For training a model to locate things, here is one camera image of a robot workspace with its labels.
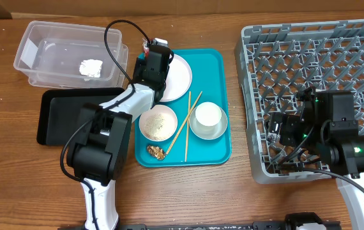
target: brown food item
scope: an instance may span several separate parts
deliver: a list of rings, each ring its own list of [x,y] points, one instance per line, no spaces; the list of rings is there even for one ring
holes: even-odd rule
[[[147,146],[146,150],[152,157],[155,157],[158,160],[163,160],[166,157],[164,150],[158,146]]]

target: wooden stick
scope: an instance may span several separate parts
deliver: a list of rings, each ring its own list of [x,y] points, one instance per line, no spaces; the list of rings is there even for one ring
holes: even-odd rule
[[[190,97],[191,97],[191,91],[189,91],[189,101],[188,101],[188,113],[190,111]],[[189,118],[188,122],[186,123],[186,145],[185,145],[185,162],[188,159],[188,140],[189,140]]]
[[[201,93],[199,93],[199,96],[196,98],[195,103],[193,103],[193,106],[192,106],[192,108],[189,110],[188,115],[186,116],[185,120],[182,122],[181,127],[179,128],[178,132],[176,133],[176,136],[175,136],[175,137],[174,137],[174,139],[172,140],[172,143],[171,143],[171,145],[169,146],[169,148],[168,148],[168,150],[167,150],[167,152],[166,152],[166,154],[165,154],[165,155],[168,155],[169,151],[170,151],[170,150],[172,149],[172,147],[174,146],[175,141],[176,141],[176,139],[179,137],[179,135],[180,135],[180,133],[181,133],[181,131],[182,131],[183,126],[185,125],[185,123],[186,123],[186,121],[188,120],[188,118],[189,118],[190,114],[192,113],[193,109],[195,108],[195,106],[196,106],[196,104],[197,104],[197,101],[199,101],[199,98],[200,98],[201,96],[202,96],[202,91],[201,91]]]

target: teal tray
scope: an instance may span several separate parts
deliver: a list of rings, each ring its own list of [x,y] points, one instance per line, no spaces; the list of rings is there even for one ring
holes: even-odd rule
[[[223,57],[215,49],[174,50],[174,53],[185,59],[192,70],[192,83],[188,91],[192,92],[194,103],[199,93],[203,91],[197,106],[203,102],[213,102],[219,105],[229,120],[229,110],[226,93],[226,81]],[[170,107],[178,117],[178,128],[182,125],[188,112],[189,93],[181,98],[161,103]],[[159,146],[165,151],[171,145],[175,134],[166,141],[154,142],[143,136],[139,129],[139,119],[135,121],[135,157],[145,167],[174,167],[193,165],[215,165],[225,163],[232,153],[231,127],[227,125],[226,132],[212,141],[197,137],[189,128],[188,158],[185,162],[186,125],[164,160],[151,157],[146,150],[147,145]]]

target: white label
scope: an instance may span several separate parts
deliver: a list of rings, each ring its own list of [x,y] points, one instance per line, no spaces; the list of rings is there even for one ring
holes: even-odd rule
[[[26,65],[32,68],[34,59],[37,54],[37,50],[37,46],[30,39],[27,39],[26,44],[24,44],[22,57],[20,58],[20,60],[22,60]]]

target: wooden table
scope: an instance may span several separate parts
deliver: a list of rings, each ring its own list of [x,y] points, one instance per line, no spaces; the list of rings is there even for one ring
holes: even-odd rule
[[[232,134],[232,156],[219,166],[147,169],[128,159],[116,183],[116,207],[123,224],[223,224],[283,220],[285,214],[314,211],[351,229],[335,180],[260,185],[252,179],[246,145],[243,95],[233,48],[241,28],[256,24],[363,19],[360,12],[253,13],[207,16],[126,17],[172,49],[211,47],[224,57]],[[52,19],[105,27],[115,18]],[[13,68],[17,47],[30,20],[0,20],[0,229],[56,229],[86,218],[79,183],[59,168],[61,148],[40,146],[36,132],[42,94]],[[128,73],[141,52],[142,36],[128,25],[116,28],[128,46]]]

